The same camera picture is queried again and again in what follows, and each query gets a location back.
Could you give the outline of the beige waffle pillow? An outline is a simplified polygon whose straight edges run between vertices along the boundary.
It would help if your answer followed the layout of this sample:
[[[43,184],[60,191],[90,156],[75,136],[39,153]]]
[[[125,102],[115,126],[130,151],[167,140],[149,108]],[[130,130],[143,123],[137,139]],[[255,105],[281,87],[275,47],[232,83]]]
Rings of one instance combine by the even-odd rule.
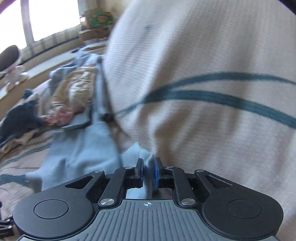
[[[122,130],[165,165],[276,199],[295,240],[295,14],[280,1],[132,1],[103,60]]]

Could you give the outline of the cream printed garment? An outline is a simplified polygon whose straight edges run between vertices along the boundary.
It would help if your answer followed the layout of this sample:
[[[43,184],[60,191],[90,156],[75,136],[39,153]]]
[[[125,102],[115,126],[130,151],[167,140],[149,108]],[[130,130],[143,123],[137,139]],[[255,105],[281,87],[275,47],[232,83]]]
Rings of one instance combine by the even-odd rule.
[[[96,80],[94,65],[79,67],[70,72],[58,84],[52,94],[39,97],[39,115],[47,115],[59,106],[75,109],[85,107],[92,101]]]

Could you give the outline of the striped beige bedspread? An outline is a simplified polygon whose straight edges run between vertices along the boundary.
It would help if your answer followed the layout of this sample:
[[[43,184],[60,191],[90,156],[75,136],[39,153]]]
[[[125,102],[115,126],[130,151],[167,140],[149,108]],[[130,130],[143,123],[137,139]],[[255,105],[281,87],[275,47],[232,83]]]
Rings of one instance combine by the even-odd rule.
[[[13,214],[16,204],[35,193],[26,174],[38,170],[51,147],[54,133],[62,128],[48,128],[35,133],[23,145],[1,157],[1,218]]]

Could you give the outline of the dark blue fleece garment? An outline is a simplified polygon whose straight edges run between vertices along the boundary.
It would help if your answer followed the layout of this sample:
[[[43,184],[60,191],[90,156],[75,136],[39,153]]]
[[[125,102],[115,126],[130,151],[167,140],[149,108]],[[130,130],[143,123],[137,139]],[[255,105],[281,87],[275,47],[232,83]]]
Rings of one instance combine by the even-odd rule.
[[[1,148],[10,140],[20,138],[23,134],[43,125],[35,108],[38,103],[38,94],[31,89],[26,89],[21,100],[23,103],[10,109],[1,124]]]

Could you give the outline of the pink garment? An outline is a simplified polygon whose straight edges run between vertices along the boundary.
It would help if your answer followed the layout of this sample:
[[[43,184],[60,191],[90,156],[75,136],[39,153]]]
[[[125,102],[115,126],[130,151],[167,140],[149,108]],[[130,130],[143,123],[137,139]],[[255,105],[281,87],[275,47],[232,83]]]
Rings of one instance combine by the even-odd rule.
[[[43,115],[40,118],[46,126],[66,126],[77,114],[82,113],[84,109],[85,107],[71,109],[63,105],[51,110],[47,115]]]

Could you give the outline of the light blue hoodie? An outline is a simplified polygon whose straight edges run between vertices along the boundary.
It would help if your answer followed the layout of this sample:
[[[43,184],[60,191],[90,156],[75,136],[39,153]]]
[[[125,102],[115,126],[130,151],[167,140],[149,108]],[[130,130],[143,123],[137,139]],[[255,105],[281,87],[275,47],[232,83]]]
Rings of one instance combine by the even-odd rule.
[[[107,122],[112,120],[110,102],[102,69],[102,56],[80,51],[75,60],[51,72],[50,90],[79,67],[94,64],[95,87],[92,103],[54,133],[53,141],[41,167],[26,174],[34,192],[40,192],[93,171],[112,174],[118,168],[135,166],[139,158],[144,161],[144,185],[127,192],[129,199],[150,199],[154,184],[154,154],[134,143],[121,152]]]

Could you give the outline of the green printed box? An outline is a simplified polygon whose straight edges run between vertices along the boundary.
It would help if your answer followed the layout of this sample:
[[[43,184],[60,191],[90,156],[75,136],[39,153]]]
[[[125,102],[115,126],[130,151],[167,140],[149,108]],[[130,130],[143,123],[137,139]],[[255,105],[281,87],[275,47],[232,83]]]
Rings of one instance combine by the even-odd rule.
[[[90,27],[105,27],[114,24],[114,18],[111,12],[97,11],[90,15],[88,19]]]

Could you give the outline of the white plush toy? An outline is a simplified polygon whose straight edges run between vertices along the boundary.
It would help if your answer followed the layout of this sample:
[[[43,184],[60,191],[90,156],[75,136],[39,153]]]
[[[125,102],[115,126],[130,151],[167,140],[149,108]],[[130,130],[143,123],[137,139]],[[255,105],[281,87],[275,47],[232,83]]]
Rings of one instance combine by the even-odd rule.
[[[21,50],[17,45],[11,45],[1,52],[1,74],[4,74],[3,80],[7,92],[29,78],[25,67],[20,65],[20,62]]]

